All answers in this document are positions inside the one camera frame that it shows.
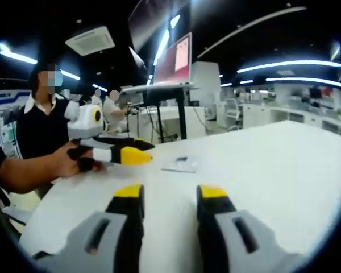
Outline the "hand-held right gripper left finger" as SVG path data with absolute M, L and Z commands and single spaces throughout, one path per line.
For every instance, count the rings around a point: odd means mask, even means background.
M 144 186 L 116 191 L 103 212 L 95 212 L 68 235 L 58 254 L 59 272 L 138 272 L 144 236 Z

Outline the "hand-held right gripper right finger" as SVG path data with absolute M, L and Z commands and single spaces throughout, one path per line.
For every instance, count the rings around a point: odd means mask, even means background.
M 204 272 L 295 272 L 300 255 L 285 251 L 274 231 L 237 210 L 218 187 L 197 187 L 198 240 Z

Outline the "person's left hand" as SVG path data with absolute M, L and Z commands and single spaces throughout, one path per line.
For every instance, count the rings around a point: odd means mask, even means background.
M 57 177 L 71 177 L 78 173 L 97 172 L 105 168 L 102 162 L 96 161 L 93 149 L 68 142 L 53 154 Z

